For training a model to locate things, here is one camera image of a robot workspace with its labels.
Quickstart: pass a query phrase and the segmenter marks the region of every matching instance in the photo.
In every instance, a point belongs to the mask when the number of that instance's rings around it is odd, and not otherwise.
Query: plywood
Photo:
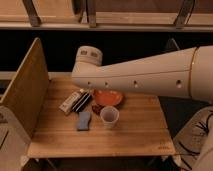
[[[97,12],[96,21],[99,24],[149,24],[149,25],[173,25],[178,13],[135,13],[135,12]],[[210,18],[213,14],[192,14],[188,24],[213,25]]]
[[[105,130],[100,117],[92,113],[90,131],[77,132],[78,115],[71,113],[65,116],[59,106],[69,94],[78,89],[70,77],[51,80],[29,146],[29,157],[174,154],[173,143],[156,96],[125,94],[125,100],[118,106],[120,118],[113,130]],[[86,110],[91,111],[91,104]]]
[[[22,0],[0,0],[0,21],[28,21]]]
[[[81,13],[75,14],[71,0],[33,0],[42,22],[75,23]]]
[[[74,14],[71,0],[33,0],[33,4],[42,23],[76,23],[82,15]],[[28,22],[22,0],[0,0],[0,21]]]
[[[10,124],[19,125],[16,128],[19,134],[24,129],[32,136],[48,84],[41,41],[37,38],[0,101],[0,112]]]

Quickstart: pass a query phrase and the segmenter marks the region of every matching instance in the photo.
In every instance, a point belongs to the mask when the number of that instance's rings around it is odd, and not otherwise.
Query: sponge
[[[90,119],[91,119],[90,112],[88,112],[88,111],[79,112],[77,130],[78,131],[88,131]]]

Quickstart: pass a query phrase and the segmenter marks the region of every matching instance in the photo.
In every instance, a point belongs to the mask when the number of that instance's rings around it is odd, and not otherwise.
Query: wooden tabletop
[[[106,130],[91,109],[89,131],[78,132],[78,114],[65,116],[60,104],[79,90],[70,77],[51,80],[37,127],[28,149],[31,158],[155,156],[175,153],[159,100],[153,95],[125,93],[117,106],[120,117]]]

